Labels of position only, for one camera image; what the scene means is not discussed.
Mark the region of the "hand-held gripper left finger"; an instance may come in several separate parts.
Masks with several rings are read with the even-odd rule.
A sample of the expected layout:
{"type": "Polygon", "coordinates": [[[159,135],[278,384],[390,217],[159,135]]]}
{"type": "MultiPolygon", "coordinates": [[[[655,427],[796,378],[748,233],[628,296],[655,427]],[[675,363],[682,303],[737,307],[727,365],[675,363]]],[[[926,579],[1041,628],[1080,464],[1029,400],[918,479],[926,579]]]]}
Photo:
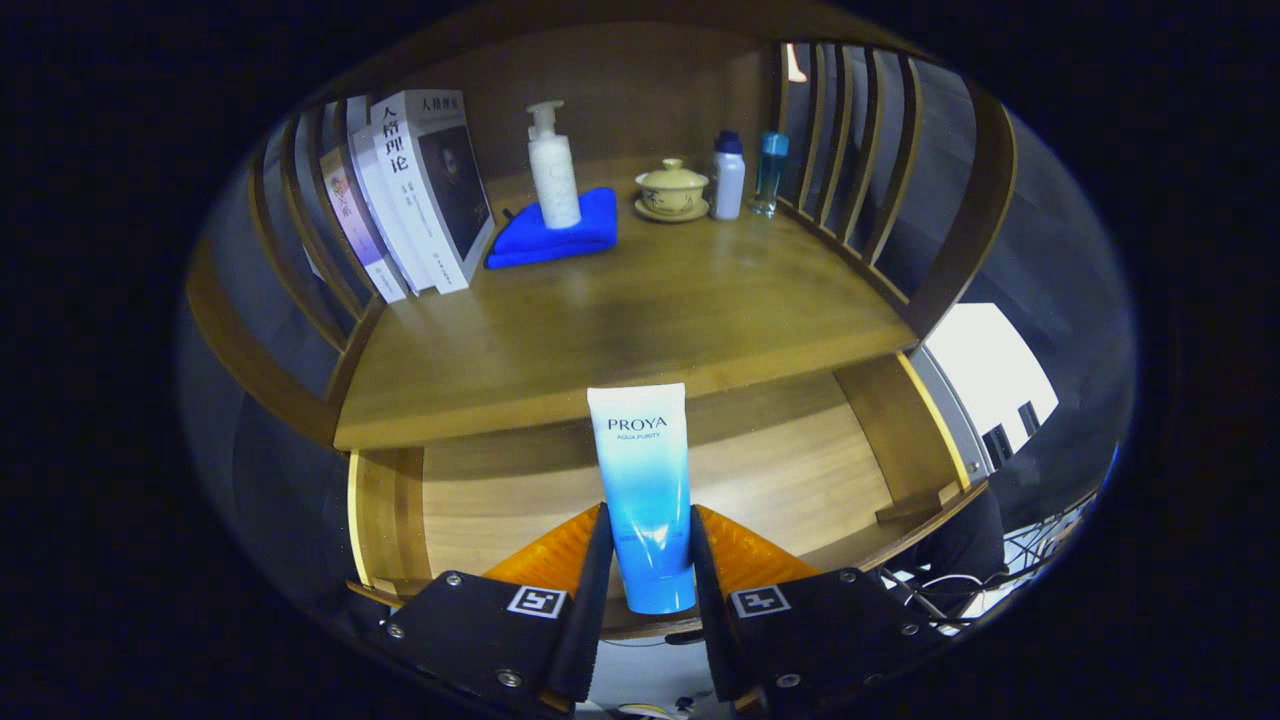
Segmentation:
{"type": "Polygon", "coordinates": [[[571,716],[590,691],[613,555],[598,503],[490,571],[440,574],[378,648],[465,716],[571,716]]]}

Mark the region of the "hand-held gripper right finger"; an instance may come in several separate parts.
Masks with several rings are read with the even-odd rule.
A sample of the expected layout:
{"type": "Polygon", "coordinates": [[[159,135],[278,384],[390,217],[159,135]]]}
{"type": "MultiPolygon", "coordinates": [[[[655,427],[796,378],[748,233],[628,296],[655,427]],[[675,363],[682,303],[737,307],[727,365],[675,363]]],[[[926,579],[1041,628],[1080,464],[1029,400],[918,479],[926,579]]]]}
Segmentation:
{"type": "Polygon", "coordinates": [[[690,553],[710,676],[739,716],[851,716],[934,657],[934,628],[856,568],[817,570],[701,505],[690,553]]]}

